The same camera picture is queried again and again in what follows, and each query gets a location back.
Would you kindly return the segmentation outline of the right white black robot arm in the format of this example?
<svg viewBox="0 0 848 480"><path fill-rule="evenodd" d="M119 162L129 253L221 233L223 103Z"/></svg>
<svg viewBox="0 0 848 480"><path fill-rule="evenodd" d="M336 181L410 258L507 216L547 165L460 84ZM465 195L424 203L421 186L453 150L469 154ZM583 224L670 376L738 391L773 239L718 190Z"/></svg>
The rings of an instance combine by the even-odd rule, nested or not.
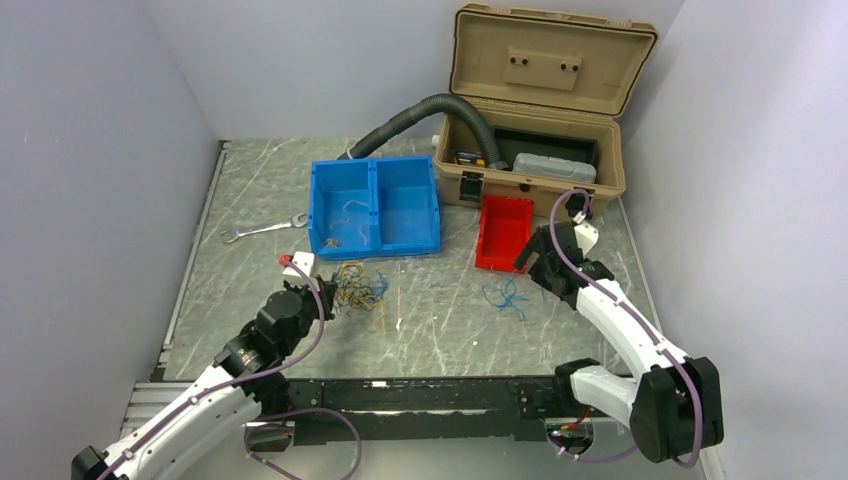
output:
<svg viewBox="0 0 848 480"><path fill-rule="evenodd" d="M556 367L551 401L574 415L593 408L617 420L649 461L692 465L724 439L719 371L665 338L627 298L601 262L586 258L568 223L537 228L515 267L568 304L603 335L631 377L586 358Z"/></svg>

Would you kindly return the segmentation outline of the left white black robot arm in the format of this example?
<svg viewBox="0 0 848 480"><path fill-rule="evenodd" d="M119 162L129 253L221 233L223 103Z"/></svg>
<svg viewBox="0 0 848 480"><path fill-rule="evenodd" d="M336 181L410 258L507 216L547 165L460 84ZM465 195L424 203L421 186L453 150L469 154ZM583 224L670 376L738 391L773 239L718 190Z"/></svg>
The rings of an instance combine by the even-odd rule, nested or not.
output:
<svg viewBox="0 0 848 480"><path fill-rule="evenodd" d="M291 404L281 373L313 325L333 319L338 285L289 282L229 340L203 373L151 420L103 450L71 462L73 479L177 479L243 424L272 420Z"/></svg>

